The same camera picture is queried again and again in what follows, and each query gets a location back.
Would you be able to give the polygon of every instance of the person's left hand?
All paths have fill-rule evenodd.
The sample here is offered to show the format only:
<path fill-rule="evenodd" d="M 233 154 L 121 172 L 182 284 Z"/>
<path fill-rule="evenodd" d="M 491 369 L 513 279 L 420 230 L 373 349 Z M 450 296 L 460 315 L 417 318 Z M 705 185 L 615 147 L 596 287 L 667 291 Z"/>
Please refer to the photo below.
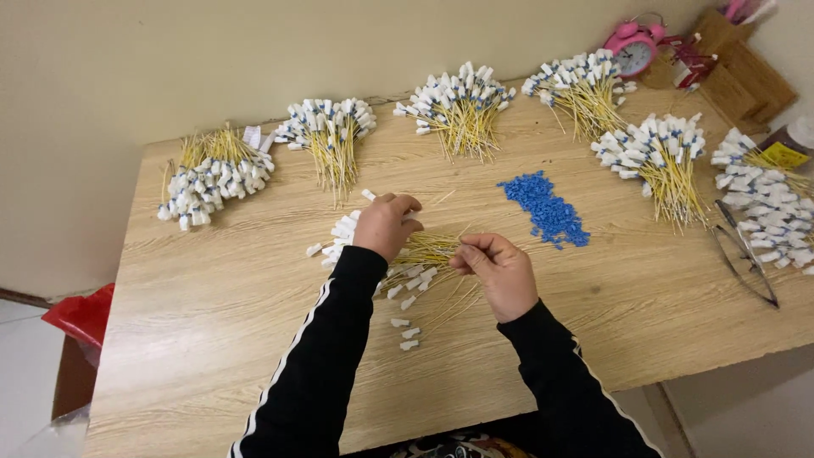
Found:
<path fill-rule="evenodd" d="M 419 211 L 421 202 L 415 197 L 392 193 L 376 197 L 359 215 L 353 232 L 353 246 L 375 251 L 387 261 L 393 262 L 405 246 L 407 237 L 424 226 L 414 220 L 402 218 L 412 211 Z"/>

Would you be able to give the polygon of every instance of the table surface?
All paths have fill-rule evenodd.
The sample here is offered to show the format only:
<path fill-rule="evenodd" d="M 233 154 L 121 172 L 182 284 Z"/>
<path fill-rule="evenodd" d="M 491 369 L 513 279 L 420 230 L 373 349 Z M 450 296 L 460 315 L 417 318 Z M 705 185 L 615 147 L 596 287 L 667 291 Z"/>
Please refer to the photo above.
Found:
<path fill-rule="evenodd" d="M 639 124 L 672 106 L 700 111 L 708 151 L 728 127 L 700 96 L 640 89 L 620 114 Z M 608 390 L 624 390 L 758 358 L 814 341 L 814 282 L 770 268 L 778 312 L 741 288 L 701 227 L 676 234 L 652 221 L 654 206 L 571 141 L 572 123 L 536 99 L 517 98 L 497 120 L 503 151 L 494 165 L 441 156 L 434 135 L 374 107 L 379 129 L 358 148 L 361 179 L 344 209 L 315 186 L 306 152 L 272 150 L 277 170 L 264 191 L 230 200 L 209 227 L 181 233 L 155 217 L 164 164 L 179 142 L 147 146 L 133 199 L 116 295 L 98 371 L 86 456 L 221 456 L 313 305 L 327 272 L 305 248 L 329 240 L 343 214 L 375 193 L 405 192 L 425 205 L 428 231 L 495 231 L 533 251 L 546 305 L 582 343 Z M 264 126 L 264 133 L 276 124 Z M 720 195 L 705 156 L 697 181 Z M 529 215 L 496 183 L 544 170 L 575 206 L 590 243 L 562 251 L 529 235 Z M 433 204 L 455 191 L 439 204 Z M 518 358 L 484 300 L 403 352 L 390 318 L 426 313 L 457 282 L 431 289 L 407 312 L 379 299 L 357 372 L 340 447 L 356 451 L 529 412 L 534 399 Z"/>

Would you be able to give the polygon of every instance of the hand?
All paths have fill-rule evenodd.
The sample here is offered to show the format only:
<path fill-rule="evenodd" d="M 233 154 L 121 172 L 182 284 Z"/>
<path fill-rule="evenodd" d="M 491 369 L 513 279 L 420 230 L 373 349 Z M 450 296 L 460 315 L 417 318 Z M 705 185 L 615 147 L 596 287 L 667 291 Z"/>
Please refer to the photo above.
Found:
<path fill-rule="evenodd" d="M 467 234 L 449 265 L 460 275 L 475 274 L 498 323 L 520 318 L 537 304 L 532 260 L 498 234 Z"/>
<path fill-rule="evenodd" d="M 410 210 L 419 211 L 421 202 L 415 197 L 392 193 L 376 197 L 359 215 L 353 232 L 353 246 L 367 248 L 380 254 L 387 264 L 393 262 L 405 246 L 407 237 L 424 226 L 414 220 L 401 219 Z"/>

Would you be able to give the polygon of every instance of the red bag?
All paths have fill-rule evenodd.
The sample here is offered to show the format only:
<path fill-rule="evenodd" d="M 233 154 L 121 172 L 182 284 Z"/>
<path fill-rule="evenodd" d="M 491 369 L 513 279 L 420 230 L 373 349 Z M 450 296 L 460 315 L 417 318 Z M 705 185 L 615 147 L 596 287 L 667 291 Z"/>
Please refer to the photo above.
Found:
<path fill-rule="evenodd" d="M 101 350 L 115 286 L 106 284 L 88 297 L 67 297 L 51 307 L 42 320 Z"/>

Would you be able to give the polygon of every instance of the blue plastic piece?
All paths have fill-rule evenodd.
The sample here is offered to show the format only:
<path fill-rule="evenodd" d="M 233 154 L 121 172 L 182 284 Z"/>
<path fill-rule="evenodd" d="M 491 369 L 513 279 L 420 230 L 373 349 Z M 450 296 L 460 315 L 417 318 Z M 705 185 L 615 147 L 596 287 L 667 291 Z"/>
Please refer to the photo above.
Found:
<path fill-rule="evenodd" d="M 576 216 L 573 205 L 554 195 L 554 185 L 543 177 L 543 170 L 497 186 L 503 187 L 506 199 L 516 201 L 523 211 L 532 214 L 532 236 L 553 243 L 557 249 L 562 249 L 562 242 L 574 246 L 588 244 L 591 234 L 582 230 L 582 218 Z"/>

